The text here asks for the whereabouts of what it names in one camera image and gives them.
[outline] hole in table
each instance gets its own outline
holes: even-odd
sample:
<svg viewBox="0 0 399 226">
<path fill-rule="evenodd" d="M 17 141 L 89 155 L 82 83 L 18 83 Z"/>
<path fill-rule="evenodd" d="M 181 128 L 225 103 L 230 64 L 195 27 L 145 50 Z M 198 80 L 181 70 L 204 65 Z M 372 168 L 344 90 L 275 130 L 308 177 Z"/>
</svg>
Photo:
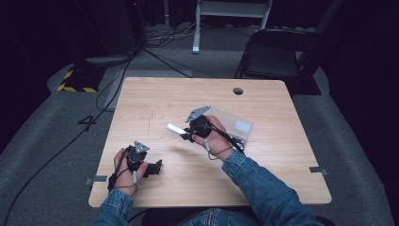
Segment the hole in table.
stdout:
<svg viewBox="0 0 399 226">
<path fill-rule="evenodd" d="M 234 92 L 235 95 L 243 95 L 244 91 L 241 88 L 234 88 L 232 89 L 232 92 Z"/>
</svg>

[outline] person's right hand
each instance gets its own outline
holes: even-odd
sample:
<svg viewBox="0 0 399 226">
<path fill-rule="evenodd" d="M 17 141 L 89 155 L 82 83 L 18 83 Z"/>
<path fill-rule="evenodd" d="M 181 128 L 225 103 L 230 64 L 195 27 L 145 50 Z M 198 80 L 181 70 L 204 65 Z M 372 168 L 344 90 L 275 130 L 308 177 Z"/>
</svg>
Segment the person's right hand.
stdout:
<svg viewBox="0 0 399 226">
<path fill-rule="evenodd" d="M 215 116 L 207 116 L 206 118 L 208 118 L 211 124 L 226 133 L 226 128 Z M 204 138 L 197 135 L 193 135 L 192 138 L 200 146 L 205 147 L 205 143 L 203 141 Z M 218 134 L 216 131 L 213 130 L 206 139 L 208 140 L 209 147 L 211 148 L 210 153 L 213 156 L 222 160 L 223 162 L 232 153 L 232 147 L 229 141 L 222 137 L 220 134 Z"/>
</svg>

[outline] black cable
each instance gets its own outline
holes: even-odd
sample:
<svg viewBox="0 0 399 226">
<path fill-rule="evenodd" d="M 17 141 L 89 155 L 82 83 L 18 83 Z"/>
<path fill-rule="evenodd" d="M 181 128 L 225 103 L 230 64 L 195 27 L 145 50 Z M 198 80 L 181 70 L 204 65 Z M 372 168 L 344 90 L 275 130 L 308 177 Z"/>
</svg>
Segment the black cable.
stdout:
<svg viewBox="0 0 399 226">
<path fill-rule="evenodd" d="M 120 176 L 120 174 L 118 174 L 118 171 L 120 170 L 120 165 L 122 164 L 122 161 L 123 161 L 123 158 L 124 158 L 124 156 L 127 154 L 127 152 L 126 152 L 126 150 L 125 151 L 123 151 L 123 155 L 122 155 L 122 157 L 120 158 L 120 161 L 118 162 L 118 164 L 117 164 L 117 166 L 115 167 L 115 175 L 117 176 L 117 178 Z"/>
<path fill-rule="evenodd" d="M 100 92 L 100 94 L 99 95 L 97 95 L 97 98 L 96 98 L 96 107 L 98 108 L 98 109 L 100 109 L 100 110 L 104 110 L 104 111 L 106 111 L 106 112 L 115 112 L 115 111 L 113 111 L 113 110 L 107 110 L 106 108 L 101 108 L 101 107 L 99 107 L 98 106 L 98 101 L 99 101 L 99 98 L 100 98 L 100 96 L 103 94 L 103 92 L 106 90 L 106 89 L 108 89 L 115 81 L 117 81 L 117 79 L 120 77 L 120 70 L 123 68 L 123 66 L 124 66 L 124 64 L 120 67 L 120 69 L 118 70 L 118 75 L 114 78 L 114 80 L 112 80 L 108 85 L 106 85 L 106 87 Z"/>
<path fill-rule="evenodd" d="M 220 153 L 224 153 L 224 152 L 226 152 L 228 149 L 230 149 L 230 148 L 232 148 L 232 146 L 230 146 L 229 148 L 227 148 L 227 149 L 224 149 L 224 150 L 222 150 L 222 151 L 219 151 L 218 153 L 212 153 L 212 155 L 218 155 L 218 154 L 220 154 Z M 217 159 L 219 159 L 218 157 L 216 157 L 216 158 L 211 158 L 211 154 L 208 152 L 208 158 L 209 158 L 209 160 L 217 160 Z"/>
<path fill-rule="evenodd" d="M 125 171 L 127 171 L 128 169 L 129 169 L 129 168 L 126 168 L 126 169 L 122 170 L 120 173 L 118 173 L 117 178 L 118 178 L 121 174 L 123 174 Z"/>
<path fill-rule="evenodd" d="M 130 186 L 116 186 L 113 189 L 119 189 L 119 188 L 129 188 L 129 187 L 135 187 L 136 192 L 138 191 L 137 185 L 136 184 L 131 184 Z"/>
<path fill-rule="evenodd" d="M 167 35 L 163 39 L 159 40 L 159 43 L 157 45 L 148 44 L 147 47 L 149 47 L 149 48 L 165 47 L 165 46 L 171 44 L 173 41 L 183 40 L 183 39 L 187 38 L 188 36 L 192 36 L 192 35 L 194 35 L 194 34 L 187 34 L 187 35 L 171 34 L 171 35 Z"/>
<path fill-rule="evenodd" d="M 183 33 L 184 33 L 184 31 L 185 30 L 187 30 L 189 27 L 186 27 L 186 28 L 176 28 L 175 30 L 174 30 L 174 33 L 176 33 L 176 32 L 182 32 L 183 31 Z M 147 34 L 147 39 L 157 39 L 157 38 L 160 38 L 160 37 L 164 37 L 164 36 L 166 36 L 166 35 L 169 35 L 169 31 L 170 31 L 171 29 L 170 28 L 168 28 L 168 29 L 156 29 L 156 30 L 146 30 L 146 34 Z"/>
<path fill-rule="evenodd" d="M 127 66 L 130 64 L 130 62 L 132 61 L 132 58 L 129 60 L 129 63 L 126 65 L 126 67 L 124 68 L 123 71 L 123 75 L 126 73 L 126 69 Z M 105 109 L 107 109 L 109 107 L 109 105 L 112 103 L 112 101 L 115 99 L 115 97 L 117 96 L 117 92 L 115 93 L 115 95 L 112 97 L 111 101 L 106 105 Z M 18 200 L 18 198 L 21 196 L 21 194 L 23 193 L 24 189 L 30 184 L 30 182 L 47 166 L 49 165 L 56 157 L 58 157 L 61 153 L 63 153 L 67 148 L 69 148 L 78 138 L 80 138 L 80 136 L 82 136 L 86 130 L 98 119 L 100 118 L 100 116 L 103 115 L 105 111 L 102 110 L 95 118 L 93 121 L 90 121 L 88 123 L 88 125 L 76 136 L 74 137 L 66 146 L 64 146 L 60 151 L 58 151 L 55 155 L 53 155 L 47 162 L 45 162 L 30 178 L 29 180 L 27 180 L 27 182 L 23 185 L 23 187 L 20 189 L 20 191 L 17 193 L 17 195 L 15 196 L 14 200 L 11 203 L 11 206 L 9 207 L 6 217 L 4 219 L 4 223 L 3 225 L 6 226 L 7 222 L 8 222 L 8 218 L 9 215 L 11 214 L 12 208 L 15 205 L 15 202 Z"/>
<path fill-rule="evenodd" d="M 198 72 L 198 73 L 203 73 L 203 74 L 209 75 L 209 76 L 211 76 L 211 77 L 213 77 L 213 78 L 218 78 L 218 77 L 216 77 L 216 76 L 214 76 L 214 75 L 212 75 L 212 74 L 205 73 L 205 72 L 202 72 L 202 71 L 200 71 L 200 70 L 197 70 L 197 69 L 188 67 L 188 66 L 186 66 L 186 65 L 183 65 L 182 63 L 179 63 L 179 62 L 177 62 L 177 61 L 175 61 L 175 60 L 166 58 L 166 57 L 164 57 L 164 56 L 160 56 L 160 55 L 157 55 L 157 56 L 158 56 L 158 57 L 161 57 L 161 58 L 163 58 L 163 59 L 165 59 L 165 60 L 171 61 L 171 62 L 173 62 L 173 63 L 175 63 L 175 64 L 178 64 L 178 65 L 180 65 L 180 66 L 183 66 L 183 67 L 185 67 L 185 68 L 187 68 L 187 69 L 191 69 L 191 70 L 193 70 L 193 71 L 196 71 L 196 72 Z"/>
<path fill-rule="evenodd" d="M 234 148 L 240 152 L 240 153 L 244 153 L 244 151 L 240 148 L 240 146 L 237 145 L 236 142 L 234 142 L 234 140 L 225 132 L 221 131 L 220 129 L 218 129 L 216 126 L 214 126 L 213 124 L 211 124 L 211 126 L 199 126 L 202 127 L 204 129 L 212 129 L 213 131 L 217 132 L 219 135 L 221 135 L 223 138 L 227 139 L 227 141 L 229 141 L 229 143 L 234 146 Z"/>
<path fill-rule="evenodd" d="M 147 53 L 149 53 L 150 55 L 152 55 L 153 57 L 159 59 L 161 62 L 163 62 L 164 64 L 168 65 L 171 69 L 173 69 L 174 71 L 188 77 L 188 78 L 193 78 L 192 76 L 182 73 L 181 71 L 179 71 L 178 69 L 174 68 L 173 66 L 171 66 L 170 64 L 166 63 L 163 59 L 161 59 L 160 57 L 158 57 L 157 55 L 153 54 L 152 52 L 150 52 L 149 50 L 147 50 L 146 48 L 143 47 L 143 50 L 146 51 Z"/>
<path fill-rule="evenodd" d="M 182 29 L 183 32 L 182 32 L 181 34 L 179 34 L 180 31 L 178 32 L 178 29 L 174 30 L 171 34 L 168 33 L 168 32 L 170 31 L 170 29 L 168 29 L 168 30 L 167 30 L 164 34 L 162 34 L 162 35 L 159 35 L 159 33 L 157 32 L 157 33 L 158 33 L 158 36 L 154 36 L 154 37 L 152 37 L 152 38 L 147 37 L 147 40 L 149 40 L 149 39 L 152 39 L 152 40 L 159 40 L 159 43 L 156 44 L 156 45 L 155 45 L 155 44 L 149 44 L 149 43 L 148 43 L 147 47 L 149 47 L 149 48 L 164 47 L 164 46 L 168 45 L 170 42 L 168 42 L 167 44 L 164 44 L 164 45 L 163 45 L 163 43 L 164 43 L 165 41 L 167 41 L 167 40 L 170 40 L 170 38 L 171 38 L 171 40 L 177 40 L 176 37 L 180 37 L 180 36 L 183 36 L 183 37 L 185 38 L 186 35 L 184 35 L 184 33 L 185 33 L 185 31 L 189 30 L 190 27 L 191 27 L 191 26 Z"/>
<path fill-rule="evenodd" d="M 129 55 L 126 56 L 126 58 L 123 59 L 116 59 L 116 60 L 107 60 L 105 62 L 95 62 L 95 61 L 89 61 L 86 59 L 87 63 L 96 66 L 96 67 L 100 67 L 100 68 L 109 68 L 109 67 L 113 67 L 113 66 L 118 66 L 120 64 L 124 64 L 126 62 L 128 62 L 130 60 L 130 58 L 132 58 L 133 55 Z"/>
<path fill-rule="evenodd" d="M 139 216 L 147 213 L 148 210 L 143 210 L 141 212 L 139 212 L 138 214 L 135 214 L 134 216 L 132 216 L 130 219 L 127 220 L 128 223 L 132 222 L 134 219 L 138 218 Z"/>
</svg>

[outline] wooden table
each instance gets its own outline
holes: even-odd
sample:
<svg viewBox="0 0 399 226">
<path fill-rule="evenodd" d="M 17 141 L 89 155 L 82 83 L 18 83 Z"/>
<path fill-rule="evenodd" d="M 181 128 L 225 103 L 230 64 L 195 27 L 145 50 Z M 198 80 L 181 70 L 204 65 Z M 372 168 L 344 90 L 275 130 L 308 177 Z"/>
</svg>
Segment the wooden table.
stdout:
<svg viewBox="0 0 399 226">
<path fill-rule="evenodd" d="M 236 95 L 234 88 L 244 93 Z M 167 130 L 188 126 L 192 109 L 211 105 L 253 121 L 245 153 L 295 189 L 303 203 L 328 203 L 331 197 L 311 145 L 285 85 L 244 79 L 138 78 L 124 80 L 97 175 L 110 176 L 113 158 L 134 140 L 150 147 L 146 161 L 163 160 L 159 175 L 144 178 L 136 207 L 237 206 L 247 200 L 221 170 L 222 162 Z M 107 183 L 93 185 L 89 204 L 98 207 Z"/>
</svg>

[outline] clear plastic box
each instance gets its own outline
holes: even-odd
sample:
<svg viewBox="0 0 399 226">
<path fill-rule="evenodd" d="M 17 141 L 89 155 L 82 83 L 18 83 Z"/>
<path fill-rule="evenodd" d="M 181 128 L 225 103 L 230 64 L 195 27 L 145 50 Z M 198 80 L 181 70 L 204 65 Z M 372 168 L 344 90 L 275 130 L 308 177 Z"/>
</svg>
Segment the clear plastic box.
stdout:
<svg viewBox="0 0 399 226">
<path fill-rule="evenodd" d="M 215 116 L 225 126 L 226 132 L 236 139 L 247 143 L 249 134 L 253 127 L 253 121 L 248 121 L 239 116 L 232 115 L 211 106 L 209 110 L 203 113 L 204 116 Z"/>
</svg>

